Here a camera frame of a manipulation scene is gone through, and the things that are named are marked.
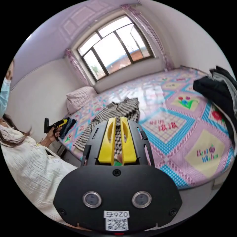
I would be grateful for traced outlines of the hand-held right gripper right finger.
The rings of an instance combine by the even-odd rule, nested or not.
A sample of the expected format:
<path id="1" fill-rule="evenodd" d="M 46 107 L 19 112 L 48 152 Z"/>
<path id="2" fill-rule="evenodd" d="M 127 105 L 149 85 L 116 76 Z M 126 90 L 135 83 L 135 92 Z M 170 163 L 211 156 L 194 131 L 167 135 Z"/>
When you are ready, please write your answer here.
<path id="1" fill-rule="evenodd" d="M 134 164 L 137 160 L 128 119 L 120 117 L 123 165 Z"/>

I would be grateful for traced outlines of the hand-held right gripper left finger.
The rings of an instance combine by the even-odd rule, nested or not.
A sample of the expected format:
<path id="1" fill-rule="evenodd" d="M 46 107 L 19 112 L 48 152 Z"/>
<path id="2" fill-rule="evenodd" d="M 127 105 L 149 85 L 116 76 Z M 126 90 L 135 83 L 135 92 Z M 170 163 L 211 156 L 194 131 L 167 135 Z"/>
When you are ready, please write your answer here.
<path id="1" fill-rule="evenodd" d="M 116 118 L 110 118 L 107 122 L 105 133 L 99 152 L 100 164 L 114 164 Z"/>

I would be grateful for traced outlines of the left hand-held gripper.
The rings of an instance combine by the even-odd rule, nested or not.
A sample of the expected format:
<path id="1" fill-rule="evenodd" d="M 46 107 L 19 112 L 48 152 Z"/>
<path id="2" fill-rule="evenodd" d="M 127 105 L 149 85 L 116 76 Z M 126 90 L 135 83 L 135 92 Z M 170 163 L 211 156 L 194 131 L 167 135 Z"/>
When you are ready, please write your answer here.
<path id="1" fill-rule="evenodd" d="M 53 125 L 49 126 L 48 131 L 47 131 L 47 134 L 48 134 L 48 132 L 50 131 L 50 129 L 51 129 L 52 127 L 54 127 L 55 129 L 58 129 L 59 127 L 62 128 L 63 125 L 65 125 L 67 122 L 68 122 L 68 119 L 62 119 L 62 120 L 57 121 L 57 122 L 54 123 Z"/>

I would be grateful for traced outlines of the person's left hand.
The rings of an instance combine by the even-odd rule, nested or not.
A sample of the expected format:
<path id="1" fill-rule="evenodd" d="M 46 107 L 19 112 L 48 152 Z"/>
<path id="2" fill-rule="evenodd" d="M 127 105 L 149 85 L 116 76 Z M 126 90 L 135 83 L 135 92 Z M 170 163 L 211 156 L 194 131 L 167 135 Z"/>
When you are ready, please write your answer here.
<path id="1" fill-rule="evenodd" d="M 61 129 L 62 129 L 61 127 L 57 128 L 57 129 L 55 129 L 54 127 L 52 127 L 52 128 L 50 129 L 50 131 L 48 132 L 47 136 L 46 136 L 47 140 L 48 140 L 50 143 L 54 142 L 54 141 L 56 140 L 56 138 L 58 138 L 58 137 L 60 136 L 60 130 L 61 130 Z"/>

